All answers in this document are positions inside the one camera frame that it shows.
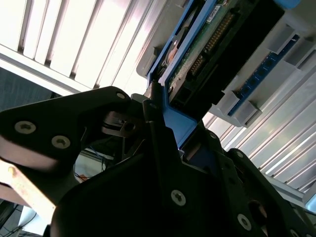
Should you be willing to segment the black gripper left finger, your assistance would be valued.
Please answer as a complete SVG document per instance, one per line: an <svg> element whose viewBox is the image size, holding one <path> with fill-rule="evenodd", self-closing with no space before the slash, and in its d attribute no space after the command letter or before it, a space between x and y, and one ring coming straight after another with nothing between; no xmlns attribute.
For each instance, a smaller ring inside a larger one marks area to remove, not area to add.
<svg viewBox="0 0 316 237"><path fill-rule="evenodd" d="M80 185L72 174L79 153L106 139L112 149L121 140L140 144L123 152L120 163L138 155L180 158L162 103L161 86L139 101L109 86L2 111L1 198L56 209Z"/></svg>

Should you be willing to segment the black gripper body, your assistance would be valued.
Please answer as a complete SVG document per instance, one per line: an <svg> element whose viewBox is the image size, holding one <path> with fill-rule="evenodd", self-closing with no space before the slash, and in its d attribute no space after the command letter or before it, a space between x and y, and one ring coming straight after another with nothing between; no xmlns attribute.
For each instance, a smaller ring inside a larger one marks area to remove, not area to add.
<svg viewBox="0 0 316 237"><path fill-rule="evenodd" d="M230 216L214 178L178 157L138 155L85 181L58 204L53 237L223 237Z"/></svg>

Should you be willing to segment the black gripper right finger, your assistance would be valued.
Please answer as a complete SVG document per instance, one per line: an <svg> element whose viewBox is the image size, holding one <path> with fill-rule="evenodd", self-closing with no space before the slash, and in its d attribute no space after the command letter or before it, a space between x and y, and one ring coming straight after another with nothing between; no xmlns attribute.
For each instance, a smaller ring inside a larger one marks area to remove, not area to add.
<svg viewBox="0 0 316 237"><path fill-rule="evenodd" d="M219 138L197 125L201 146L210 153L203 161L214 160L224 193L224 207L237 224L242 236L249 237L314 237L316 230L305 223L240 150L224 151Z"/></svg>

